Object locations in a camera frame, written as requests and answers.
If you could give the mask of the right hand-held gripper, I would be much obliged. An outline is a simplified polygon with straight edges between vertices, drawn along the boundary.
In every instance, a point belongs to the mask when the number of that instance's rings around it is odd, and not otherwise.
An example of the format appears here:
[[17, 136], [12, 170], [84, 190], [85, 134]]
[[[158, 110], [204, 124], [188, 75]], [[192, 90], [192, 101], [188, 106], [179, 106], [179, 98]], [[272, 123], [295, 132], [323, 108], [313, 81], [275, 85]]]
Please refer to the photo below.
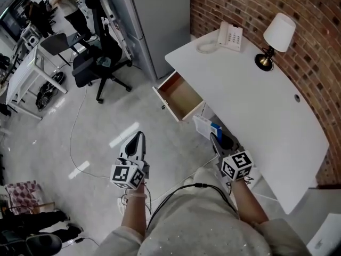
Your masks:
[[254, 166], [254, 161], [248, 150], [237, 152], [233, 155], [226, 155], [225, 151], [235, 152], [236, 139], [234, 136], [222, 134], [221, 142], [214, 133], [210, 133], [210, 141], [215, 154], [219, 157], [217, 165], [223, 177], [230, 181], [237, 181], [248, 176]]

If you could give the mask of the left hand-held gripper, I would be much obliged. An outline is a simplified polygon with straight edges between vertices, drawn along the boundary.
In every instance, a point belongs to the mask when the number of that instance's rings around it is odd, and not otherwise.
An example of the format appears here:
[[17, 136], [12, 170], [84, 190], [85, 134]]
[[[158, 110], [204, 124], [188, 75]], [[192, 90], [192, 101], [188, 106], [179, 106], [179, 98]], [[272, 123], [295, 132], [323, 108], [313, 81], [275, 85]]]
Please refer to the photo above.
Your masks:
[[145, 135], [141, 131], [135, 132], [121, 145], [121, 158], [111, 167], [110, 182], [120, 189], [137, 190], [149, 177], [150, 165], [144, 161], [145, 153]]

